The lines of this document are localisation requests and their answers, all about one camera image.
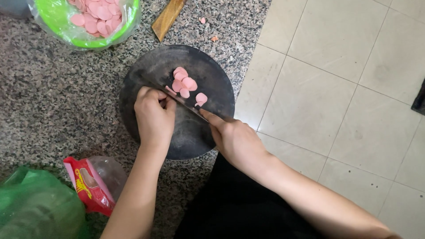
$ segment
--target tiled floor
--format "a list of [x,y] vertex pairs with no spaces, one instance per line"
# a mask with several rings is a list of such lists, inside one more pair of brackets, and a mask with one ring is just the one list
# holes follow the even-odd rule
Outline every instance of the tiled floor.
[[425,238],[425,0],[273,0],[235,118],[274,155]]

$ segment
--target green basket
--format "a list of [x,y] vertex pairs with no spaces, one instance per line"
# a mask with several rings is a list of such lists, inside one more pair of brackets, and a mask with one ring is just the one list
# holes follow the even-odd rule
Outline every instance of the green basket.
[[67,0],[34,0],[39,16],[43,22],[60,38],[71,42],[73,45],[81,48],[101,48],[111,45],[118,40],[127,31],[131,31],[137,19],[137,13],[140,11],[139,0],[133,0],[132,6],[128,7],[127,22],[118,32],[108,38],[98,37],[97,40],[83,40],[77,37],[64,36],[64,29],[74,27],[68,19],[70,8],[75,6],[68,3]]

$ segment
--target speckled granite surface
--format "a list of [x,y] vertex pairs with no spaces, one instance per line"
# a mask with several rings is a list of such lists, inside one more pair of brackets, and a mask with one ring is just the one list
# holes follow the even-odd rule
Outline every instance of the speckled granite surface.
[[[129,67],[161,45],[193,46],[223,67],[237,95],[270,2],[189,0],[159,43],[150,24],[167,0],[145,0],[140,28],[102,52],[72,51],[33,20],[0,15],[0,180],[26,164],[66,181],[62,160],[69,155],[113,156],[129,171],[138,145],[120,123],[118,110]],[[205,25],[198,23],[202,16]],[[210,41],[214,35],[218,42]],[[212,151],[192,160],[166,160],[159,176],[153,238],[172,238],[215,156]],[[97,238],[107,219],[96,213],[87,218]]]

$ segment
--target left hand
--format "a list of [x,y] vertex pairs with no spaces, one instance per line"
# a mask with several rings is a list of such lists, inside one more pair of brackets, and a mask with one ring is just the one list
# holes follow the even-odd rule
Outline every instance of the left hand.
[[140,146],[169,147],[174,131],[176,102],[162,91],[143,86],[134,103]]

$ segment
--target wooden knife handle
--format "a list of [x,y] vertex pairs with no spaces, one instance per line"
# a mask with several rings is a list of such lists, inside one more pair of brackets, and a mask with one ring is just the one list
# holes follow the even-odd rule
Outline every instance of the wooden knife handle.
[[153,22],[153,32],[155,32],[160,42],[164,39],[165,34],[180,14],[186,2],[187,0],[171,0],[155,22]]

